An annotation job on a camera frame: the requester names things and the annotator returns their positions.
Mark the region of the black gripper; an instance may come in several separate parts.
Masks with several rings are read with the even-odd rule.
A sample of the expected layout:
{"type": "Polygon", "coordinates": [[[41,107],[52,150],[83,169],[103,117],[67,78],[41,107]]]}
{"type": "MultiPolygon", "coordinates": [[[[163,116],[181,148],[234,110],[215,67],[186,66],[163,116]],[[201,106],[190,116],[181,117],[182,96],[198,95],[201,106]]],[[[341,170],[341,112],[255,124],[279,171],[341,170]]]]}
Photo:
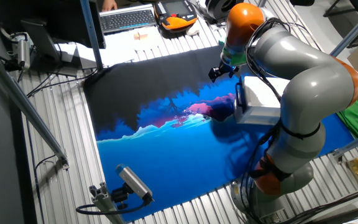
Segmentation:
{"type": "Polygon", "coordinates": [[[220,61],[219,67],[212,67],[208,73],[210,80],[214,83],[217,78],[221,76],[222,73],[229,73],[229,77],[240,78],[241,73],[239,71],[239,67],[230,66],[223,61],[220,61]]]}

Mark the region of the person's hand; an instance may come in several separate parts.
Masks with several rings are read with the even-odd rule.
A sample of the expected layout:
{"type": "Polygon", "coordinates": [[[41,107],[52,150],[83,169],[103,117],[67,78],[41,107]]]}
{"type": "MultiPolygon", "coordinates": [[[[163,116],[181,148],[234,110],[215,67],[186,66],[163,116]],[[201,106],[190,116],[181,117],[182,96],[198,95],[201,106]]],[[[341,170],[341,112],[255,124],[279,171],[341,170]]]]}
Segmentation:
{"type": "Polygon", "coordinates": [[[107,12],[107,11],[112,11],[112,10],[117,10],[116,1],[115,0],[104,0],[103,6],[102,6],[102,11],[107,12]]]}

